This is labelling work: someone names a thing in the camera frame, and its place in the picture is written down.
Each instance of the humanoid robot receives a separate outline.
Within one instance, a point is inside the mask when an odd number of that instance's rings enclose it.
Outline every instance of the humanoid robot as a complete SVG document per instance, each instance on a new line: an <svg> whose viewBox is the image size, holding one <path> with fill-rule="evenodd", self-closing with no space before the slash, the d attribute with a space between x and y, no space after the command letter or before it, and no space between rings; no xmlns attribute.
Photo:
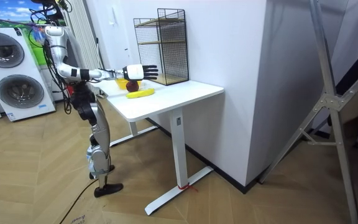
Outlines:
<svg viewBox="0 0 358 224"><path fill-rule="evenodd" d="M45 12L55 8L57 13L54 16L61 14L54 0L33 0L33 2L43 4ZM45 58L52 62L51 66L54 70L52 72L58 74L58 79L72 86L73 94L70 96L70 103L81 119L87 120L91 125L92 135L89 138L90 145L87 150L89 177L99 180L99 187L94 190L94 196L100 197L118 192L123 188L122 184L107 184L108 174L114 169L110 158L109 125L100 102L86 82L117 78L125 78L129 81L157 79L155 77L158 75L157 66L128 65L122 70L88 70L82 67L81 57L78 57L80 54L78 43L67 28L45 26L42 30L45 37Z"/></svg>

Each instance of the aluminum tripod stand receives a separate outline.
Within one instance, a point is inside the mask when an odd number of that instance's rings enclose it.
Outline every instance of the aluminum tripod stand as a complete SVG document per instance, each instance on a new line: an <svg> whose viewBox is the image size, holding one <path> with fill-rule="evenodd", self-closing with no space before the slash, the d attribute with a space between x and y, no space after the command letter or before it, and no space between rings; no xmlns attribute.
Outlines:
<svg viewBox="0 0 358 224"><path fill-rule="evenodd" d="M331 59L328 52L328 45L321 17L321 8L318 0L310 0L310 6L314 32L316 34L318 56L321 64L321 71L323 74L324 89L326 91L321 95L320 99L310 111L309 115L305 118L305 120L303 120L299 128L295 131L293 136L284 146L283 150L279 153L273 163L262 174L261 178L259 179L259 182L263 184L269 173L271 173L271 171L277 166L277 164L285 157L287 152L292 148L294 143L296 143L302 135L308 138L310 140L309 143L312 145L336 146L339 156L339 162L341 165L342 177L344 181L347 203L349 206L352 224L358 224L357 202L354 196L354 188L349 170L349 161L347 159L346 149L344 145L341 116L339 114L340 110L346 105L346 103L348 103L355 95L355 93L358 92L358 80L342 96L338 96L336 94L335 84L333 81L334 78L331 66ZM308 133L305 132L305 129L312 122L312 120L314 120L314 117L324 107L329 109L336 142L316 142Z"/></svg>

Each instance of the white robotic hand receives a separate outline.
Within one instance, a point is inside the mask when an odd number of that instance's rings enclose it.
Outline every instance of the white robotic hand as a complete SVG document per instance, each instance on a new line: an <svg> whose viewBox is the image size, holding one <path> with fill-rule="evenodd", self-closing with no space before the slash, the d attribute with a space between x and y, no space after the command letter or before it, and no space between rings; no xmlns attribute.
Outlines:
<svg viewBox="0 0 358 224"><path fill-rule="evenodd" d="M128 65L122 69L124 78L129 81L156 80L156 65Z"/></svg>

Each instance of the white desk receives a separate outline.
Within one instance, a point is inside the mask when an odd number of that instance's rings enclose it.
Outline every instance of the white desk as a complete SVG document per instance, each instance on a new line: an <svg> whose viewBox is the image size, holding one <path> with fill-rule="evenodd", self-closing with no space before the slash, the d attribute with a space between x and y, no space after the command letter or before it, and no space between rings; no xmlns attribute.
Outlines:
<svg viewBox="0 0 358 224"><path fill-rule="evenodd" d="M144 80L142 81L140 89L154 88L155 93L151 96L128 99L126 98L126 94L128 93L127 90L120 90L115 81L103 81L100 83L92 83L92 85L105 92L108 96L107 100L110 105L129 122L132 134L122 139L113 141L110 146L133 138L140 133L145 133L158 128L153 126L138 132L135 121L148 118L149 116L162 112L170 112L173 156L175 159L178 186L174 187L146 206L146 214L150 215L173 197L180 194L183 190L186 190L188 185L194 184L197 180L200 180L200 178L204 177L213 170L210 167L205 167L190 178L187 176L182 107L207 97L223 93L223 88L194 81L164 86L155 82Z"/></svg>

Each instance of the wooden floor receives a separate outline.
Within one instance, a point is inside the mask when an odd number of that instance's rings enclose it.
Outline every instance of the wooden floor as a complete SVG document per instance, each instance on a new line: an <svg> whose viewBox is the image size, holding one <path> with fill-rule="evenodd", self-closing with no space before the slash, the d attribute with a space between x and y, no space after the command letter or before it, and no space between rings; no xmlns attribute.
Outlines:
<svg viewBox="0 0 358 224"><path fill-rule="evenodd" d="M112 139L127 123L103 102ZM138 123L138 129L150 124ZM10 123L0 119L0 224L56 223L90 182L85 151L90 128L74 111ZM212 173L148 217L144 207L176 185L170 138L160 130L111 149L122 182L114 195L93 197L92 185L63 223L80 224L291 224L350 223L339 162L333 147L301 143L264 185L243 195ZM350 152L358 199L358 152ZM192 175L204 164L187 154Z"/></svg>

